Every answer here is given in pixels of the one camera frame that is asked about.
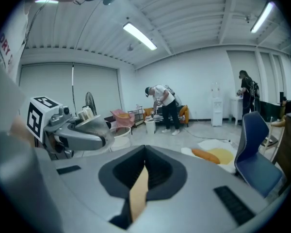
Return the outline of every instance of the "black pants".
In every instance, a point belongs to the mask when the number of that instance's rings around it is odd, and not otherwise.
[[[169,105],[163,106],[162,113],[163,113],[163,118],[164,118],[164,123],[166,125],[166,129],[170,129],[169,114],[173,118],[173,122],[175,124],[176,130],[178,130],[180,128],[180,121],[178,118],[177,106],[176,106],[175,100],[173,100]]]
[[[254,97],[250,97],[250,100],[242,100],[242,116],[248,114],[250,111],[258,111],[260,112],[259,109],[260,102],[259,99],[254,99]]]

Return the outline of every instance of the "fluorescent light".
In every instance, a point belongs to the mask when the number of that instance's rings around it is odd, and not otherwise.
[[[256,23],[253,25],[251,29],[251,33],[256,33],[258,29],[261,27],[263,22],[266,20],[270,12],[272,11],[273,7],[275,4],[273,2],[267,3],[267,5],[264,7],[262,14],[258,17],[258,20]]]
[[[141,33],[137,28],[135,28],[130,22],[126,23],[123,26],[123,29],[126,30],[131,35],[135,36],[143,44],[145,44],[151,50],[155,50],[157,47],[150,41],[143,33]]]
[[[35,2],[48,2],[48,3],[58,3],[58,1],[54,1],[54,0],[38,0]]]

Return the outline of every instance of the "ceiling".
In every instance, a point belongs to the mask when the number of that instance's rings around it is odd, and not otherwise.
[[[291,55],[291,30],[275,8],[257,33],[250,29],[267,0],[101,0],[47,4],[38,14],[26,45],[73,49],[127,63],[135,69],[177,53],[218,45],[250,45]],[[41,6],[35,3],[29,20]],[[151,51],[123,30],[130,21],[157,49]]]

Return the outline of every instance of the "orange cushion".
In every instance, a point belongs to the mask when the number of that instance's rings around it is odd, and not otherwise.
[[[206,151],[203,151],[203,150],[198,150],[198,149],[194,149],[192,150],[192,153],[195,155],[195,156],[198,156],[202,159],[205,159],[207,161],[211,161],[215,164],[220,164],[220,160],[217,156],[213,155],[212,153],[208,153]]]
[[[181,108],[180,112],[179,112],[179,116],[180,116],[180,117],[183,116],[184,112],[185,112],[187,109],[188,109],[188,106],[187,106],[187,105],[184,105],[184,106]]]
[[[129,114],[128,113],[119,114],[118,117],[129,118]]]
[[[151,115],[151,111],[153,111],[153,108],[146,108],[144,109],[145,113],[147,116],[150,116]]]

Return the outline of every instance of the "white sneakers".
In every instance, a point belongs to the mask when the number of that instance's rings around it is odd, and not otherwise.
[[[179,134],[180,133],[180,130],[175,130],[173,133],[172,133],[172,135],[177,135],[177,134]]]
[[[171,130],[170,129],[164,129],[164,130],[162,130],[162,133],[167,133],[167,132],[171,132]]]
[[[162,133],[167,133],[167,132],[171,132],[171,130],[170,129],[164,129],[164,130],[162,130]],[[180,133],[180,130],[175,130],[173,133],[172,133],[172,135],[177,135],[177,134],[179,134]]]

